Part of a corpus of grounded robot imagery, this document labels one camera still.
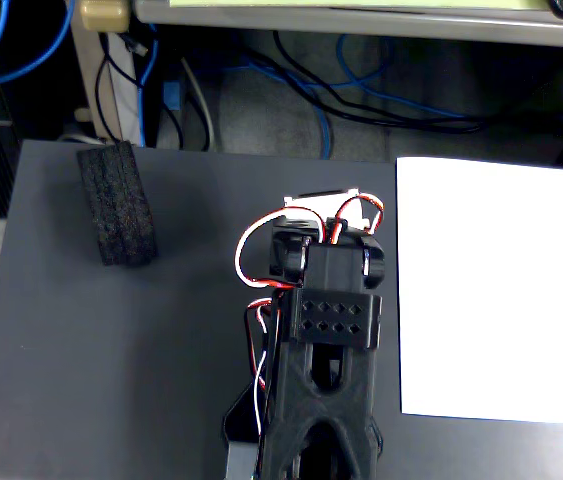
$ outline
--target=perforated bracket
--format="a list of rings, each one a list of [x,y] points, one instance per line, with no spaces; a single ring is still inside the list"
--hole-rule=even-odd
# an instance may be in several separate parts
[[[381,297],[352,292],[294,289],[290,336],[301,343],[375,349]]]

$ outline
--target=black foam block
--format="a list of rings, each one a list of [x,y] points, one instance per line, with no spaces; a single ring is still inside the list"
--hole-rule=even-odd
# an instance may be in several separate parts
[[[148,263],[157,256],[154,224],[131,145],[84,150],[77,158],[103,263]]]

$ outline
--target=desk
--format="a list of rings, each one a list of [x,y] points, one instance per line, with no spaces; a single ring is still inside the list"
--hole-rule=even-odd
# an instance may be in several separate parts
[[[135,0],[145,23],[355,33],[563,47],[563,20],[551,11],[464,8],[170,7]]]
[[[261,296],[234,247],[284,195],[342,186],[386,202],[377,478],[563,480],[563,425],[400,413],[394,165],[137,149],[161,256],[128,269],[100,263],[81,148],[21,154],[0,260],[0,480],[223,478],[222,416],[250,381],[242,310]],[[268,246],[252,238],[248,270]]]

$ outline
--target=red wire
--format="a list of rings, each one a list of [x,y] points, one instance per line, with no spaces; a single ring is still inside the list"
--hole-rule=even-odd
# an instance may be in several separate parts
[[[282,210],[288,210],[288,209],[291,209],[291,210],[305,210],[305,211],[307,211],[307,212],[314,213],[314,214],[315,214],[317,217],[319,217],[319,219],[321,220],[321,221],[320,221],[320,225],[319,225],[319,228],[320,228],[320,230],[321,230],[321,237],[323,238],[323,241],[324,241],[324,242],[327,240],[327,239],[326,239],[326,226],[325,226],[325,222],[323,221],[323,219],[321,218],[321,216],[320,216],[317,212],[315,212],[314,210],[312,210],[312,209],[310,209],[310,208],[290,205],[290,206],[287,206],[287,207],[282,207],[282,208],[277,208],[276,210],[272,210],[271,212],[266,213],[266,214],[265,214],[264,216],[262,216],[261,218],[265,218],[265,217],[267,217],[268,215],[271,215],[271,214],[273,214],[273,213],[277,213],[277,212],[280,212],[280,211],[282,211]],[[266,283],[269,287],[273,287],[273,288],[280,288],[280,289],[284,289],[284,290],[289,290],[289,289],[292,289],[292,288],[295,288],[295,287],[296,287],[296,285],[293,285],[293,284],[291,284],[291,283],[280,282],[280,281],[278,281],[278,280],[273,280],[273,279],[271,279],[271,278],[254,278],[254,277],[250,277],[250,276],[246,275],[245,273],[243,273],[243,276],[246,277],[246,278],[247,278],[248,280],[250,280],[251,282],[264,282],[264,283]]]
[[[263,305],[272,305],[272,301],[268,300],[268,299],[261,299],[259,301],[256,302],[252,302],[250,303],[250,305],[248,305],[248,310],[253,310],[255,308],[259,308]],[[252,376],[256,376],[257,374],[257,357],[254,353],[254,342],[252,341],[252,333],[250,333],[249,335],[249,343],[250,343],[250,358],[252,358],[252,362],[250,362],[250,364],[252,365]],[[265,391],[265,380],[261,377],[259,377],[259,386],[261,386],[261,390]]]
[[[348,205],[350,205],[350,202],[352,202],[353,200],[356,199],[360,199],[360,200],[365,200],[366,202],[374,205],[375,207],[377,207],[379,209],[379,219],[377,220],[377,226],[376,228],[379,228],[379,225],[381,225],[381,222],[383,221],[383,211],[384,211],[384,207],[383,205],[381,205],[380,203],[377,203],[373,198],[370,198],[362,193],[360,193],[359,195],[355,195],[354,197],[348,198],[345,202],[343,202],[343,204],[341,204],[341,206],[339,207],[339,210],[337,210],[337,214],[334,216],[334,228],[332,229],[332,235],[330,236],[330,243],[334,243],[334,232],[336,228],[341,228],[341,222],[339,220],[341,220],[341,215],[343,215],[343,211],[347,208]]]

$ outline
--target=beige desk leg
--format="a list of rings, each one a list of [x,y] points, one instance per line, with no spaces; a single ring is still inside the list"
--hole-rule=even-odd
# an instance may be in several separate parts
[[[77,51],[79,66],[81,67],[81,77],[88,98],[92,121],[97,136],[108,138],[108,134],[103,128],[103,123],[99,117],[94,97],[94,82],[97,77],[99,65],[103,59],[103,52],[99,45],[99,39],[96,32],[90,32],[83,26],[80,9],[77,8],[72,17],[72,37]],[[106,122],[110,126],[110,130],[117,138],[121,137],[121,127],[119,125],[119,115],[117,113],[116,103],[114,99],[114,90],[112,88],[112,80],[110,78],[109,67],[105,68],[101,79],[100,88],[101,108]]]

